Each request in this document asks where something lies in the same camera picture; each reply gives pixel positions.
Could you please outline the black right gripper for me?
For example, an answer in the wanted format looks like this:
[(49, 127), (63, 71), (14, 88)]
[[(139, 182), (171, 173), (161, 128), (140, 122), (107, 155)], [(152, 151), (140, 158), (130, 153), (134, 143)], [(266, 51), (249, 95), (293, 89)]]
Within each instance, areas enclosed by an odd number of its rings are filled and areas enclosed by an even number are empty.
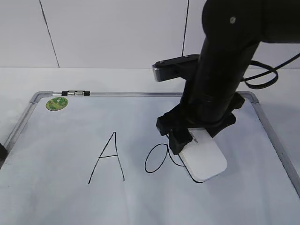
[(204, 128), (214, 138), (225, 128), (236, 122), (233, 110), (240, 109), (245, 99), (235, 93), (225, 110), (207, 105), (178, 104), (172, 110), (158, 117), (156, 127), (161, 135), (169, 134), (169, 147), (174, 155), (178, 155), (193, 138), (190, 128)]

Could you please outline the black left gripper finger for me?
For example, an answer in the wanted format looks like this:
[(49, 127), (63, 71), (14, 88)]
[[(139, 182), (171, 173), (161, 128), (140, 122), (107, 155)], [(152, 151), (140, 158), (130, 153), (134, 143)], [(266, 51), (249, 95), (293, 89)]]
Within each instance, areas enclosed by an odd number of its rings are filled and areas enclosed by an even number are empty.
[(0, 143), (0, 161), (6, 159), (8, 155), (7, 149)]

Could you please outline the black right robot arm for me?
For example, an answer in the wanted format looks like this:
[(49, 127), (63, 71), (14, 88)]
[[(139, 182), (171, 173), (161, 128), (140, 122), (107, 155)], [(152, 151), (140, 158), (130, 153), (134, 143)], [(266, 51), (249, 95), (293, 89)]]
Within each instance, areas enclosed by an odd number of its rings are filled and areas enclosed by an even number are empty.
[(202, 10), (205, 40), (200, 54), (158, 61), (158, 82), (183, 78), (180, 103), (157, 119), (174, 155), (192, 141), (191, 128), (204, 128), (214, 137), (234, 124), (233, 110), (244, 99), (237, 93), (245, 71), (261, 42), (297, 44), (300, 41), (300, 3), (297, 0), (208, 0)]

